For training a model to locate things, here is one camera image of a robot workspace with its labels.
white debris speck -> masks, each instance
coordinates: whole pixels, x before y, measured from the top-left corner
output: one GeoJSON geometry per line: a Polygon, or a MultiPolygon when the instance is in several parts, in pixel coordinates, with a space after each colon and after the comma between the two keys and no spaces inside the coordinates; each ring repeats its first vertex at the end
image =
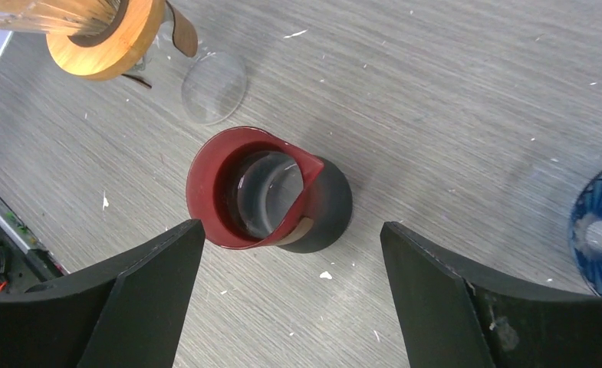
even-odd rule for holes
{"type": "Polygon", "coordinates": [[[304,34],[307,31],[309,31],[309,29],[304,29],[303,31],[290,34],[289,36],[284,36],[283,38],[292,38],[292,37],[300,36],[300,35],[304,34]]]}
{"type": "Polygon", "coordinates": [[[107,191],[105,190],[102,194],[102,211],[109,206],[109,200],[107,199],[107,191]]]}

gray wooden table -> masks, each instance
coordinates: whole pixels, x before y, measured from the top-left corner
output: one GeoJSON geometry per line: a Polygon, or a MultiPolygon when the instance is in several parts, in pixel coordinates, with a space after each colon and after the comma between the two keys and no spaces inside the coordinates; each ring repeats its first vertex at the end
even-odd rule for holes
{"type": "Polygon", "coordinates": [[[355,197],[349,231],[317,254],[208,245],[175,366],[408,366],[386,220],[587,292],[566,226],[602,169],[602,1],[174,2],[205,47],[248,65],[245,99],[219,125],[185,115],[189,64],[174,57],[151,92],[65,74],[38,35],[15,35],[1,60],[0,195],[64,265],[186,219],[189,164],[229,127],[333,160],[355,197]]]}

black cup base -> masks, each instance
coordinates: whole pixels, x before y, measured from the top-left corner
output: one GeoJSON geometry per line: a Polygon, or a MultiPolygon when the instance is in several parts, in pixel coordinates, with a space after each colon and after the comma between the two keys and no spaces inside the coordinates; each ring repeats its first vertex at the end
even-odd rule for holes
{"type": "Polygon", "coordinates": [[[325,167],[312,185],[314,224],[302,238],[279,248],[293,253],[314,253],[335,243],[350,224],[353,193],[348,180],[332,162],[319,157],[325,167]]]}

red cup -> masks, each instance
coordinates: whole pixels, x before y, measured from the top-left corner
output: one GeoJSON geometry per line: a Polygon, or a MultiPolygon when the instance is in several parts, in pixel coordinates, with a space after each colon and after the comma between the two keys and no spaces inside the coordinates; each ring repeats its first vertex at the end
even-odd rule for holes
{"type": "Polygon", "coordinates": [[[352,215],[350,186],[333,163],[249,126],[206,142],[190,167],[186,201],[207,239],[229,249],[318,251],[341,237],[352,215]]]}

red wire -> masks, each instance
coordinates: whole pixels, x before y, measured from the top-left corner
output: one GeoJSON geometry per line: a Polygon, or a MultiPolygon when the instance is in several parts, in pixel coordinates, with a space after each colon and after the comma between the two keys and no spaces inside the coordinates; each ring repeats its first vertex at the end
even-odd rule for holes
{"type": "Polygon", "coordinates": [[[5,286],[7,286],[7,281],[0,282],[0,292],[5,288],[5,286]]]}

